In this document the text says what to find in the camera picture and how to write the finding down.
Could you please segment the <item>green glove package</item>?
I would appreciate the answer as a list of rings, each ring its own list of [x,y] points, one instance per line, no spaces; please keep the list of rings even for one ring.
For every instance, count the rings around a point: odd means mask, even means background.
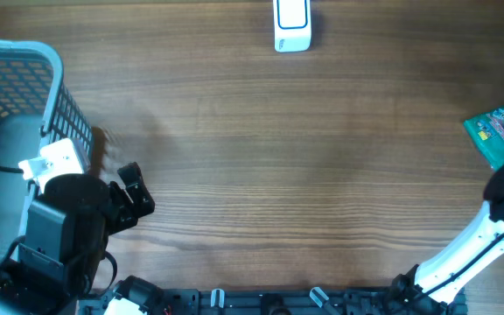
[[[463,126],[490,167],[501,168],[504,165],[504,107],[465,120]]]

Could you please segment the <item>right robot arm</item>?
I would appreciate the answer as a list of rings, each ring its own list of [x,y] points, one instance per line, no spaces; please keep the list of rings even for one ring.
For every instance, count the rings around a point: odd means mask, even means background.
[[[463,126],[493,169],[483,202],[449,245],[395,279],[381,299],[386,314],[453,314],[463,287],[504,254],[504,106],[476,115]]]

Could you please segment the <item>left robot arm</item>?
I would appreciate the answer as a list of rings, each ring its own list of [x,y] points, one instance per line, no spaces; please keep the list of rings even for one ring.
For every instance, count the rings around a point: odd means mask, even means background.
[[[88,174],[52,178],[28,208],[26,230],[0,260],[0,314],[73,314],[92,299],[100,261],[113,262],[109,237],[152,214],[137,163],[118,170],[120,183]]]

